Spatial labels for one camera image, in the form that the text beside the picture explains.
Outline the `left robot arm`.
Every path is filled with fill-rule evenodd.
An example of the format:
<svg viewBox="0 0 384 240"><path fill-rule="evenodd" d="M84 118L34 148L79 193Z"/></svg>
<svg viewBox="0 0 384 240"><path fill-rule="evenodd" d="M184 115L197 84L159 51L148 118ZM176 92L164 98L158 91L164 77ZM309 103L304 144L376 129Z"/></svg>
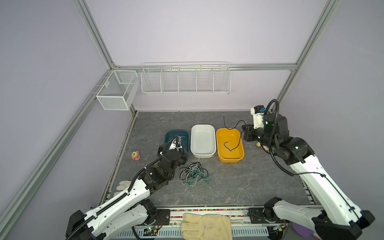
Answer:
<svg viewBox="0 0 384 240"><path fill-rule="evenodd" d="M176 168L185 164L188 152L182 148L163 149L158 158L141 169L122 192L104 204L70 216L67 240L110 240L141 224L152 224L157 209L149 196L174 178Z"/></svg>

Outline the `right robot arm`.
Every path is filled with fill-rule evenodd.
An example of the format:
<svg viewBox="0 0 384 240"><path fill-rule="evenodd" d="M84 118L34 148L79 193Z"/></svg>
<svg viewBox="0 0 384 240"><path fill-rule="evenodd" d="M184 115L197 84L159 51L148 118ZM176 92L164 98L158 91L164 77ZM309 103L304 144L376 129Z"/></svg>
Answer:
<svg viewBox="0 0 384 240"><path fill-rule="evenodd" d="M321 165L313 149L302 138L290 136L287 118L279 113L273 99L264 107L251 108L253 123L242 126L247 142L257 142L287 175L298 176L319 201L321 209L304 208L274 197L264 204L261 214L249 211L250 218L272 223L286 220L305 227L321 240L356 240L374 221L374 215L361 210L338 187Z"/></svg>

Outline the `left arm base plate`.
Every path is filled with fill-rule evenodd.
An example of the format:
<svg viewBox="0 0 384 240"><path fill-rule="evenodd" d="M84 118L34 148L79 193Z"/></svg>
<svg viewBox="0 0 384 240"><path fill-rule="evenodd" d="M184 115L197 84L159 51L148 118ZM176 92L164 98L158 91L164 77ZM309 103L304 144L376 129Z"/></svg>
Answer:
<svg viewBox="0 0 384 240"><path fill-rule="evenodd" d="M158 209L155 213L148 216L147 220L143 223L145 226L168 226L171 220L170 209Z"/></svg>

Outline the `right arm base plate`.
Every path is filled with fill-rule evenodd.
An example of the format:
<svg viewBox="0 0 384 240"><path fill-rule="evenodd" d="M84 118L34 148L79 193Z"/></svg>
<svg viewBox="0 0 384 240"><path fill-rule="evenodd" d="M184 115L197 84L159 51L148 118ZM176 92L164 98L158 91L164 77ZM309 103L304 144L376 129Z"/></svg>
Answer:
<svg viewBox="0 0 384 240"><path fill-rule="evenodd" d="M275 212L269 208L248 208L247 216L252 224L283 224Z"/></svg>

